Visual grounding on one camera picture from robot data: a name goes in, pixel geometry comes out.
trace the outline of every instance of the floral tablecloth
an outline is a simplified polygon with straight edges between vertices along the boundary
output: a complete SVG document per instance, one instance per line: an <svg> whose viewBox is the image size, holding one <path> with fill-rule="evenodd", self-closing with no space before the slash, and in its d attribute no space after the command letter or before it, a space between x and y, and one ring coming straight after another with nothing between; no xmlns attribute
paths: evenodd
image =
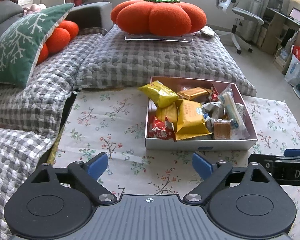
<svg viewBox="0 0 300 240"><path fill-rule="evenodd" d="M248 151L205 152L245 167L250 154L283 155L300 148L300 127L284 102L243 97L259 141ZM192 152L145 149L147 97L135 88L121 91L82 91L66 122L54 167L86 162L106 152L109 165L99 183L121 194L179 194L181 198L201 182L191 164ZM298 213L290 236L300 240L300 187L283 186Z"/></svg>

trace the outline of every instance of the metal screw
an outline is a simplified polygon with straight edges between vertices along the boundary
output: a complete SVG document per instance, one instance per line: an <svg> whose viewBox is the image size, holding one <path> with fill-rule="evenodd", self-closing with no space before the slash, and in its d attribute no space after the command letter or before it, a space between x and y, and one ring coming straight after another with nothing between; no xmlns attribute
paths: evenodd
<svg viewBox="0 0 300 240"><path fill-rule="evenodd" d="M190 202L197 202L201 200L201 196L198 194L189 194L186 196L186 200Z"/></svg>
<svg viewBox="0 0 300 240"><path fill-rule="evenodd" d="M114 199L114 196L111 194L102 194L99 196L99 200L103 202L109 202Z"/></svg>

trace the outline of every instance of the laptop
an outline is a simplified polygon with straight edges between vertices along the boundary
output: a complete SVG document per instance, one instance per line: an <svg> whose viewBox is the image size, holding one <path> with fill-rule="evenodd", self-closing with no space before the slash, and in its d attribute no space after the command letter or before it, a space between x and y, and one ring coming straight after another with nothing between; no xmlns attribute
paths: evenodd
<svg viewBox="0 0 300 240"><path fill-rule="evenodd" d="M300 22L300 10L293 7L289 14L289 17L292 17L293 19L298 20Z"/></svg>

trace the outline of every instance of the stuffed toy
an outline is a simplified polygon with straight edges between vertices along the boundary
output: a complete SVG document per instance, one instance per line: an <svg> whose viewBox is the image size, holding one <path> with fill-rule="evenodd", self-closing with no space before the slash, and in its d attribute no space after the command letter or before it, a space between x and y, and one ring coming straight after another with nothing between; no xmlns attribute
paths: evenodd
<svg viewBox="0 0 300 240"><path fill-rule="evenodd" d="M46 43L43 44L37 65L44 62L50 54L62 51L78 33L79 27L76 23L67 20L62 21L47 39Z"/></svg>
<svg viewBox="0 0 300 240"><path fill-rule="evenodd" d="M70 42L70 33L62 28L56 28L50 38L47 39L46 45L49 53L55 54L61 51Z"/></svg>
<svg viewBox="0 0 300 240"><path fill-rule="evenodd" d="M118 4L111 20L129 34L180 36L194 33L207 23L199 7L179 0L130 0Z"/></svg>
<svg viewBox="0 0 300 240"><path fill-rule="evenodd" d="M46 9L47 7L41 3L41 4L32 4L30 7L24 7L23 8L23 12L25 15L27 14L31 14L31 13L34 13L34 12L37 12L37 11L41 11L42 9Z"/></svg>
<svg viewBox="0 0 300 240"><path fill-rule="evenodd" d="M74 37L76 37L79 33L79 27L76 23L71 22L71 21L63 21L62 23L60 23L60 25L58 26L58 28L63 28L65 30L67 30L70 34L71 39L73 40Z"/></svg>

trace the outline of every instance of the green stem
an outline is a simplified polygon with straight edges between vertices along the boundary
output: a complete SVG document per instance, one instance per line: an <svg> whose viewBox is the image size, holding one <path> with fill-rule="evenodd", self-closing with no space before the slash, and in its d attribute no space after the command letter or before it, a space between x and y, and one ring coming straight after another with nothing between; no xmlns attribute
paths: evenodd
<svg viewBox="0 0 300 240"><path fill-rule="evenodd" d="M178 2L181 2L180 0L144 0L144 1L155 2L155 3L159 3L159 2L178 3Z"/></svg>

